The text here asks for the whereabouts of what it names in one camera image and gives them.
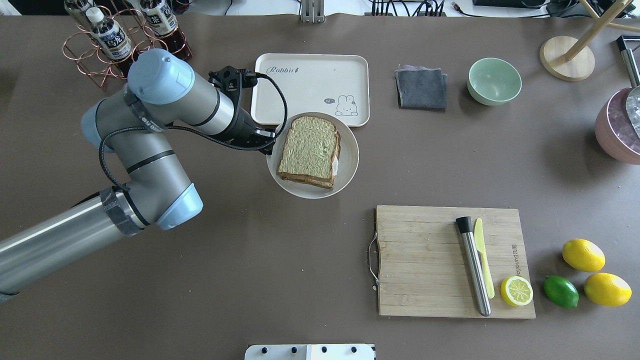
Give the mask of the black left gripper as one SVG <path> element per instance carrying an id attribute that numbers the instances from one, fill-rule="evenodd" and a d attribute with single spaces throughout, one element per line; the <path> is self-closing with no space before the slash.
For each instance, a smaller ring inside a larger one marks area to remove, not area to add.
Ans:
<path id="1" fill-rule="evenodd" d="M 275 129 L 259 129 L 253 118 L 240 105 L 234 104 L 234 112 L 227 127 L 227 144 L 233 149 L 258 149 L 272 155 L 277 140 Z"/>

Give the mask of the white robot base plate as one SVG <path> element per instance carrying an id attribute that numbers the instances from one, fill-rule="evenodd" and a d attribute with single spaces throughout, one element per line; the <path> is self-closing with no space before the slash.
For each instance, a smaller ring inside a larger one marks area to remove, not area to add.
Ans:
<path id="1" fill-rule="evenodd" d="M 245 360 L 375 360 L 374 344 L 348 342 L 324 344 L 254 344 Z"/>

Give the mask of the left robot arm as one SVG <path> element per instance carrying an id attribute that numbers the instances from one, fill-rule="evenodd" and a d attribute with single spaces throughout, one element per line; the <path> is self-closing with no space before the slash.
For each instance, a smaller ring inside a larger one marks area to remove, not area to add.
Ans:
<path id="1" fill-rule="evenodd" d="M 270 155 L 282 129 L 242 109 L 244 89 L 269 80 L 227 66 L 208 79 L 163 48 L 137 57 L 121 91 L 82 117 L 111 185 L 1 242 L 1 301 L 55 271 L 156 224 L 173 229 L 201 212 L 201 196 L 166 139 L 189 132 L 233 150 Z"/>

